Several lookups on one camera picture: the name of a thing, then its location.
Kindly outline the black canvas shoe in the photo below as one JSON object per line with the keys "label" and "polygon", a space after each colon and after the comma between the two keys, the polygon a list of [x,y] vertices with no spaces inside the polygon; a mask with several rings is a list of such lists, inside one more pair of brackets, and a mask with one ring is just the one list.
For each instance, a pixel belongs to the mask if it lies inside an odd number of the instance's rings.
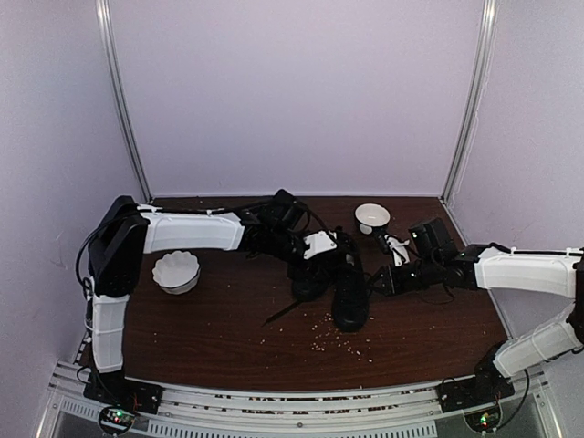
{"label": "black canvas shoe", "polygon": [[332,289],[339,279],[339,270],[341,264],[337,262],[330,262],[330,272],[332,274],[332,281],[329,283],[303,283],[291,281],[291,294],[293,302],[285,308],[277,311],[275,314],[268,317],[262,327],[268,326],[278,319],[284,317],[286,314],[295,310],[304,303],[312,302],[322,297],[327,291]]}
{"label": "black canvas shoe", "polygon": [[335,234],[342,254],[335,273],[331,313],[341,332],[354,333],[369,319],[369,292],[357,244],[341,227],[335,229]]}

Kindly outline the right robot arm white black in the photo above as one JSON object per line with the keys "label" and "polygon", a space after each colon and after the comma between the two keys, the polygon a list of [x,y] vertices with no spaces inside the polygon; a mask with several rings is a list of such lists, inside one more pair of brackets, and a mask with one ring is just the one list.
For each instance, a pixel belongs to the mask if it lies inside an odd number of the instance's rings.
{"label": "right robot arm white black", "polygon": [[516,289],[571,299],[571,304],[527,334],[492,347],[467,386],[474,402],[494,399],[509,378],[533,365],[583,350],[583,252],[530,251],[497,243],[458,249],[440,218],[409,230],[413,248],[389,236],[393,266],[382,267],[370,289],[386,297],[434,285],[464,290]]}

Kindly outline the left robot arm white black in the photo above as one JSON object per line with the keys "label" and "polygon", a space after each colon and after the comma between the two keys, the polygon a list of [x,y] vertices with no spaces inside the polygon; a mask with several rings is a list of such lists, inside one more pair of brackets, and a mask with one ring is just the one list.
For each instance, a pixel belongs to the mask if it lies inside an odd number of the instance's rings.
{"label": "left robot arm white black", "polygon": [[88,273],[78,276],[91,313],[91,382],[112,405],[131,396],[125,379],[122,341],[126,307],[144,256],[161,251],[209,249],[273,256],[308,274],[310,291],[321,291],[331,269],[326,255],[339,249],[327,229],[297,230],[309,208],[285,190],[236,207],[180,211],[118,197],[78,253]]}

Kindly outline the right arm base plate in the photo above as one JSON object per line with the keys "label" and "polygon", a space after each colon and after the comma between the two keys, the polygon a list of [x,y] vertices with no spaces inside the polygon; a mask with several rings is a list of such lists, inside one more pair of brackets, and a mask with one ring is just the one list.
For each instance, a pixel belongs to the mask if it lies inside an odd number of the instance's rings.
{"label": "right arm base plate", "polygon": [[436,392],[442,412],[455,412],[511,397],[515,389],[509,380],[474,376],[458,381],[447,379],[436,387]]}

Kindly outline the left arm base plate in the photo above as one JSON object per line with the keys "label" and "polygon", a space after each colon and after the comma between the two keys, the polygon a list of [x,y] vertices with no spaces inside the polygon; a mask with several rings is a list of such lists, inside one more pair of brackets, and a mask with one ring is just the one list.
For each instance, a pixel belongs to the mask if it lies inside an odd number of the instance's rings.
{"label": "left arm base plate", "polygon": [[91,376],[83,391],[87,399],[148,414],[158,412],[162,394],[160,385],[127,379],[107,381],[101,376]]}

